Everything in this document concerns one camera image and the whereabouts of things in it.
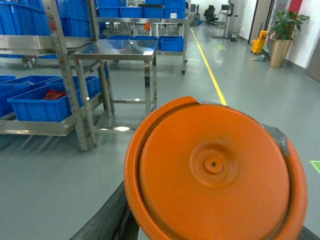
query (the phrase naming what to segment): orange lid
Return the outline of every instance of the orange lid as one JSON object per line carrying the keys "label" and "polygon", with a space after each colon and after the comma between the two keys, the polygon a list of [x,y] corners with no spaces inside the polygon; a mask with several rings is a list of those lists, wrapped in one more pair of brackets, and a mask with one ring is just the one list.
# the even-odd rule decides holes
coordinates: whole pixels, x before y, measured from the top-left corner
{"label": "orange lid", "polygon": [[[307,192],[291,143],[289,150],[296,176],[288,166],[292,155],[257,121],[180,98],[149,115],[134,134],[124,169],[128,202],[152,240],[295,239]],[[298,197],[290,191],[294,177]]]}

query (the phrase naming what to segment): black chair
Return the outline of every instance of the black chair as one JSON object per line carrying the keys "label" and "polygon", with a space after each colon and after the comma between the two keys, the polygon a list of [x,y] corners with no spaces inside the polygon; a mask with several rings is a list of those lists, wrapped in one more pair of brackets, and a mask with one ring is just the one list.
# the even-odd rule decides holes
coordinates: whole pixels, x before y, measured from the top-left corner
{"label": "black chair", "polygon": [[204,11],[204,16],[205,16],[205,23],[210,26],[216,26],[218,27],[218,24],[216,23],[216,21],[219,19],[218,17],[216,17],[217,15],[215,14],[215,8],[209,7],[208,9],[206,9]]}

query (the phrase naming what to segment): green floor marking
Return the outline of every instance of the green floor marking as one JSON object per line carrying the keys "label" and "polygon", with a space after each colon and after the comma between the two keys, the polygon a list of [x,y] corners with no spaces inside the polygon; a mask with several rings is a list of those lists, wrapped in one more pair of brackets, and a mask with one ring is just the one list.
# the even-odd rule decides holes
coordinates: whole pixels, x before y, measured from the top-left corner
{"label": "green floor marking", "polygon": [[320,161],[310,160],[309,161],[314,169],[320,174]]}
{"label": "green floor marking", "polygon": [[226,47],[221,44],[215,44],[214,46],[216,49],[219,49],[219,50],[227,50]]}

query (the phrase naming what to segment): yellow floor line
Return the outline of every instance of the yellow floor line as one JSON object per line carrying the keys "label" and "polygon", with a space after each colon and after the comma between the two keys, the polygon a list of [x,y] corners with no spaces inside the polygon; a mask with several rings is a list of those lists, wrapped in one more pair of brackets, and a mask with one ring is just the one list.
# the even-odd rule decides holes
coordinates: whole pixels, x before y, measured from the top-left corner
{"label": "yellow floor line", "polygon": [[213,72],[212,72],[212,70],[211,70],[211,68],[210,68],[210,66],[209,66],[209,63],[208,63],[208,61],[207,61],[207,59],[206,59],[206,56],[205,56],[204,52],[202,51],[202,48],[201,48],[201,46],[200,46],[200,43],[199,43],[199,41],[198,41],[198,39],[197,39],[194,31],[193,31],[192,29],[190,29],[190,30],[191,30],[191,32],[192,32],[192,34],[193,34],[193,36],[194,36],[194,39],[195,39],[196,44],[198,45],[199,51],[200,51],[200,53],[201,53],[201,55],[202,55],[202,58],[203,58],[204,63],[205,63],[205,66],[206,66],[206,68],[208,69],[208,72],[209,72],[210,77],[211,77],[211,79],[212,79],[213,85],[214,85],[214,87],[215,87],[215,89],[216,89],[216,92],[218,93],[218,96],[219,96],[219,98],[220,98],[220,101],[221,101],[221,103],[222,103],[223,105],[226,105],[226,106],[227,106],[228,104],[227,104],[227,102],[226,102],[226,99],[225,99],[224,95],[222,94],[222,92],[221,92],[221,90],[220,90],[220,87],[219,87],[219,85],[218,85],[218,83],[217,83],[217,80],[216,80],[216,78],[215,78],[215,76],[214,76],[214,74],[213,74]]}

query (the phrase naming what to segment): green leaves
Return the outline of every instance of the green leaves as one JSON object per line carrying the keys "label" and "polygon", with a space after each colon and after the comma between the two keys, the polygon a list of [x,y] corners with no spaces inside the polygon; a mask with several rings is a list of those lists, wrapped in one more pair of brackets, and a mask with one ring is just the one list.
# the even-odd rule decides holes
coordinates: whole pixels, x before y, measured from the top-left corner
{"label": "green leaves", "polygon": [[301,31],[301,25],[304,21],[310,17],[306,15],[299,15],[296,12],[290,11],[278,11],[275,16],[272,17],[271,28],[268,35],[274,33],[275,39],[292,40],[293,33],[298,29]]}

